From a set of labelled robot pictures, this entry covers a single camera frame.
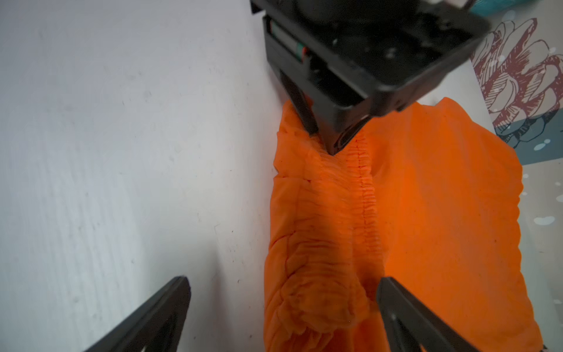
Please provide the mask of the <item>orange cloth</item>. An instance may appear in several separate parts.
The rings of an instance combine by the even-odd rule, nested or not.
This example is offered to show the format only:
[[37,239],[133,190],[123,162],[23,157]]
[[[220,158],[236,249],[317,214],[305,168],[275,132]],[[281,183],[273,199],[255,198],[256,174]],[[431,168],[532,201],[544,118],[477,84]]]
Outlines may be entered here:
[[267,351],[388,351],[393,277],[481,351],[540,351],[520,271],[522,166],[451,99],[369,121],[328,155],[291,103],[277,134]]

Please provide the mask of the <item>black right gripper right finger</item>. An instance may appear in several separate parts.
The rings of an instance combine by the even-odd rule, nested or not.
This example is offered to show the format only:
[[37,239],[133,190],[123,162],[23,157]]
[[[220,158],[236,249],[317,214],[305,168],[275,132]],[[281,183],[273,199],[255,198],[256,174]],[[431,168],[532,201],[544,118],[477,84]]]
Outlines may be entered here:
[[381,279],[377,302],[391,351],[476,351],[392,277]]

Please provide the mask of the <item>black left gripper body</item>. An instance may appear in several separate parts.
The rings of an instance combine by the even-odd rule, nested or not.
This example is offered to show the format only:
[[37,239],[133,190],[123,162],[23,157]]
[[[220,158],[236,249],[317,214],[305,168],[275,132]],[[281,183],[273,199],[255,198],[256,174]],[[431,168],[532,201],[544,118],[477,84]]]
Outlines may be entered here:
[[269,64],[303,91],[318,131],[343,131],[418,101],[490,29],[440,1],[253,1]]

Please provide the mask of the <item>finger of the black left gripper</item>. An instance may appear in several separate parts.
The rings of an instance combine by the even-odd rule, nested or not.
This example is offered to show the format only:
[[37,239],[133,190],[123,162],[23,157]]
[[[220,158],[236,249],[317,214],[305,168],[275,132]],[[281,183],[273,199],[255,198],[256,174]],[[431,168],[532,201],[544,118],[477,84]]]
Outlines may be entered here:
[[283,71],[279,72],[279,80],[289,96],[306,132],[309,135],[316,134],[318,132],[318,125],[306,99],[306,95]]
[[352,141],[352,139],[363,129],[363,127],[372,119],[371,115],[365,115],[357,122],[352,123],[343,131],[335,130],[327,131],[323,135],[325,149],[329,155],[337,155],[340,151]]

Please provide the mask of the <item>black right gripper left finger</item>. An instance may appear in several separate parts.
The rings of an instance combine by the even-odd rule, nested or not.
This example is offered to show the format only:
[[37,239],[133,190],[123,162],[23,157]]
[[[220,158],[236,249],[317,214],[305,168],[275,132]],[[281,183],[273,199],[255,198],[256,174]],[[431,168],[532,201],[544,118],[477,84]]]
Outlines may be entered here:
[[170,280],[89,351],[176,351],[191,301],[185,276]]

